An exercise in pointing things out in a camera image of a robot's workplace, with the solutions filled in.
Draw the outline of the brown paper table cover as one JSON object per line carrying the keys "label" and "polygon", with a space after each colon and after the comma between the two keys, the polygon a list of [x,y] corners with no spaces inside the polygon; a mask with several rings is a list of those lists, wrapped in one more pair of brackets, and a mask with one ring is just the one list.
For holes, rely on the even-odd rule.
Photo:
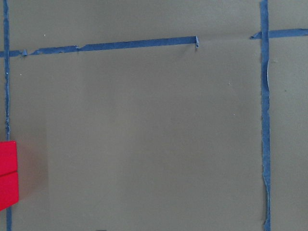
{"label": "brown paper table cover", "polygon": [[261,231],[257,0],[11,0],[15,231]]}

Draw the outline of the red block one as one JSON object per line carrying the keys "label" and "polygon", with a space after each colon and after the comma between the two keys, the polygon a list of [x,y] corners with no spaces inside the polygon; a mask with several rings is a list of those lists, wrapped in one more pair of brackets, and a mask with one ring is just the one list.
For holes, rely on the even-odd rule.
{"label": "red block one", "polygon": [[17,171],[16,141],[3,141],[0,143],[0,175]]}
{"label": "red block one", "polygon": [[19,201],[18,172],[0,177],[0,210],[16,204]]}

